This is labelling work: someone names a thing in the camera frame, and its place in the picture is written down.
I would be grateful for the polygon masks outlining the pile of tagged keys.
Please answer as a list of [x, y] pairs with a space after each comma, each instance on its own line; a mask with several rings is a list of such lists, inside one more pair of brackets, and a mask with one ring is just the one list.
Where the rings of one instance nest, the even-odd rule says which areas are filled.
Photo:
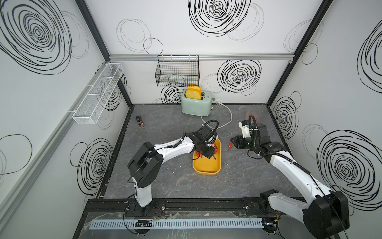
[[221, 155], [221, 148], [220, 148], [220, 144], [218, 142], [213, 143], [209, 147], [209, 150], [210, 150], [210, 155], [213, 155], [215, 157], [218, 157], [219, 155]]

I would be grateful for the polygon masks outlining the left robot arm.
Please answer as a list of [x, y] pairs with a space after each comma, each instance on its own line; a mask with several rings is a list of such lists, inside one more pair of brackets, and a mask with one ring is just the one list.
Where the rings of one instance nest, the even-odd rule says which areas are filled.
[[129, 180], [134, 184], [135, 200], [141, 208], [147, 207], [153, 200], [152, 183], [157, 178], [162, 164], [194, 151], [206, 157], [215, 155], [215, 147], [196, 136], [185, 135], [163, 144], [152, 144], [148, 141], [141, 145], [128, 163]]

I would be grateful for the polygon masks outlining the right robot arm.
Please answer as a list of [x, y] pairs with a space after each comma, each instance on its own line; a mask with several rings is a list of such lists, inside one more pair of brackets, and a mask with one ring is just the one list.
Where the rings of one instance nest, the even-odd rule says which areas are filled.
[[279, 142], [268, 136], [251, 138], [235, 136], [231, 143], [237, 149], [247, 149], [277, 168], [300, 192], [303, 201], [288, 197], [277, 190], [261, 193], [260, 208], [280, 211], [305, 225], [317, 239], [327, 239], [350, 227], [349, 202], [339, 191], [325, 186], [302, 167]]

